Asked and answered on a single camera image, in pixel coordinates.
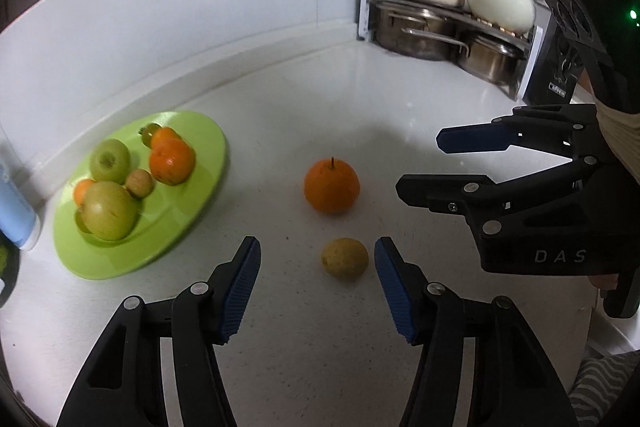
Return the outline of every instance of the blue bottle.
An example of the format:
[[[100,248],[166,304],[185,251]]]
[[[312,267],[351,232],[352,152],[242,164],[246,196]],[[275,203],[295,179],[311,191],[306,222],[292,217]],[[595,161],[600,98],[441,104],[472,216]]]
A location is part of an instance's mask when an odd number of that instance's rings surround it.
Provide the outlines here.
[[[11,181],[0,162],[0,230],[21,250],[31,250],[40,235],[38,214]]]

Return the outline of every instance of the plate of fruit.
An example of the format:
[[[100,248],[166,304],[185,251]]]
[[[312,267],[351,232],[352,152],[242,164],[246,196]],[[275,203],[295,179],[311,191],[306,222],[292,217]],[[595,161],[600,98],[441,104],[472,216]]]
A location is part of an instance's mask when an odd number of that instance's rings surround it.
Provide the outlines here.
[[[110,279],[149,263],[189,227],[220,182],[226,140],[197,112],[136,120],[96,144],[66,183],[53,222],[62,264]]]

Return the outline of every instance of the orange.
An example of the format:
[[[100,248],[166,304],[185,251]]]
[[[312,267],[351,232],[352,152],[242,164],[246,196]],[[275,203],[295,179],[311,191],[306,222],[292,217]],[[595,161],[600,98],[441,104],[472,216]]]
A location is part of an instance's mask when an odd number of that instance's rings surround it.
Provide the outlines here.
[[[174,138],[180,138],[180,136],[171,129],[171,127],[161,127],[155,131],[151,137],[151,149],[155,149],[165,140],[171,140]]]
[[[164,140],[153,147],[149,155],[151,175],[165,185],[179,185],[186,181],[195,165],[195,151],[179,138]]]
[[[82,204],[82,201],[84,201],[84,195],[86,194],[89,187],[91,187],[91,185],[93,185],[94,183],[94,180],[85,178],[84,180],[80,180],[76,184],[76,187],[74,188],[74,201],[76,202],[77,206],[80,206]]]
[[[345,212],[353,206],[359,193],[360,182],[356,172],[342,160],[320,160],[306,173],[306,201],[320,212]]]

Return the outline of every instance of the kitchen counter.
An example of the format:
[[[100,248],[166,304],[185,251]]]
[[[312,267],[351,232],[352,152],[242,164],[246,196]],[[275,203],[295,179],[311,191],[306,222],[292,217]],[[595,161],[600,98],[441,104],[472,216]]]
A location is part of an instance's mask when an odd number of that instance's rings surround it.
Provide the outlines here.
[[[239,333],[216,348],[239,426],[398,424],[420,349],[396,333],[375,274],[372,250],[382,235],[429,280],[463,298],[510,296],[567,387],[595,301],[586,279],[484,273],[462,216],[407,207],[394,189],[405,173],[486,173],[502,181],[562,162],[517,148],[468,155],[437,149],[442,127],[484,123],[512,107],[500,90],[452,64],[363,42],[270,66],[192,100],[183,108],[213,118],[228,139],[230,166],[219,192],[169,252],[106,281],[79,279],[60,264],[51,234],[56,200],[47,202],[42,237],[22,254],[16,287],[0,311],[15,389],[55,423],[124,298],[175,296],[228,261],[245,235],[260,240],[262,267]],[[350,163],[362,185],[342,217],[316,213],[302,196],[306,170],[327,156]],[[322,246],[345,236],[362,241],[371,256],[364,276],[350,284],[329,277],[319,262]],[[472,343],[466,347],[459,403],[468,407]],[[181,425],[164,354],[170,424]]]

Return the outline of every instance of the striped fabric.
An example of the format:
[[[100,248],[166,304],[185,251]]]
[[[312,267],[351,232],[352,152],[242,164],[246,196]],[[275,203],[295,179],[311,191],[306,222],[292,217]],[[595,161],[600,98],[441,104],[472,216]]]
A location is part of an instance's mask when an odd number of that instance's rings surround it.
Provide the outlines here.
[[[622,393],[640,362],[640,351],[584,359],[580,363],[569,400],[579,427],[595,427]]]

